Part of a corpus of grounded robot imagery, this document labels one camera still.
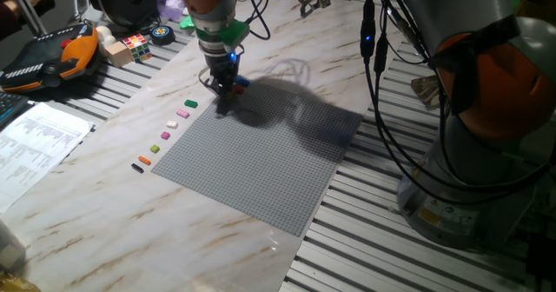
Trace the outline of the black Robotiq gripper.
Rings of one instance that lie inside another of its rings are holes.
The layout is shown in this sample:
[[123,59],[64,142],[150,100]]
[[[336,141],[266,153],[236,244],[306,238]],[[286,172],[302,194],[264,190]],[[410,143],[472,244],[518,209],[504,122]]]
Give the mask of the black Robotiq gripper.
[[[199,45],[205,62],[209,67],[209,87],[218,97],[229,99],[235,93],[235,78],[238,75],[240,56],[235,52],[227,52],[224,48],[210,49],[204,44]],[[217,78],[223,78],[222,84]]]

